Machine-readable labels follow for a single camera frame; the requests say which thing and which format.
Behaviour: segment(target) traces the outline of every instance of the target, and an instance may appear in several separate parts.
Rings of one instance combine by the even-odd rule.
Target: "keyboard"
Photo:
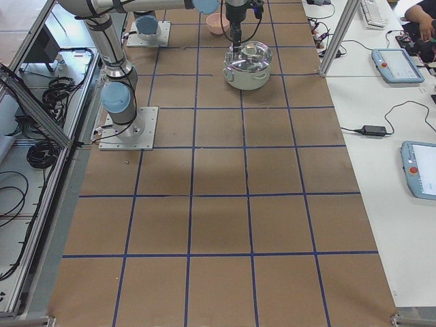
[[[360,14],[367,29],[384,29],[386,21],[380,15],[375,0],[360,0]]]

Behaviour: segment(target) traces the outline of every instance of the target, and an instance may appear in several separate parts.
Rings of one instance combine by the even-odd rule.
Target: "table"
[[[322,20],[334,33],[345,1],[334,2],[336,13]],[[364,28],[356,14],[345,40],[357,40],[369,48],[385,48],[385,34],[401,28],[399,20],[384,0],[378,0],[382,16],[388,19],[383,31]],[[332,13],[330,6],[305,4],[308,16]],[[398,48],[394,32],[390,47]],[[394,105],[414,100],[430,108],[429,122],[436,126],[436,79],[421,69],[425,81],[405,87],[385,83],[374,67],[369,50],[346,43],[347,55],[335,59],[327,83],[341,127],[384,125],[384,115]],[[436,202],[414,198],[407,188],[400,147],[405,140],[436,142],[436,133],[424,122],[426,109],[407,104],[389,115],[395,134],[368,138],[344,131],[345,143],[356,173],[386,277],[397,307],[436,307]]]

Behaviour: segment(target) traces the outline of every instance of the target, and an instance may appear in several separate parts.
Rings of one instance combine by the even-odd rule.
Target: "touchscreen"
[[[436,147],[414,144],[422,192],[436,196]]]
[[[380,51],[383,60],[395,78],[417,78],[413,67],[405,57],[403,51]]]

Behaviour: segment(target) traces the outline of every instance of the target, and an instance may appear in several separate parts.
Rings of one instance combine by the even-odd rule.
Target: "pink bowl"
[[[223,30],[221,28],[220,19],[219,19],[220,16],[221,16],[221,14],[219,12],[215,12],[214,14],[207,16],[206,24],[207,24],[207,28],[209,29],[209,31],[211,31],[211,33],[214,33],[217,35],[220,35],[223,33]],[[223,15],[223,27],[224,27],[224,31],[227,31],[230,27],[230,23],[227,20],[227,18],[225,17],[225,15]]]

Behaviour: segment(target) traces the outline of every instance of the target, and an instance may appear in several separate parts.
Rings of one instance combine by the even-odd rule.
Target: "pot lid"
[[[267,68],[273,59],[270,48],[256,41],[242,44],[239,53],[233,53],[232,47],[225,56],[226,65],[244,72],[258,72]]]

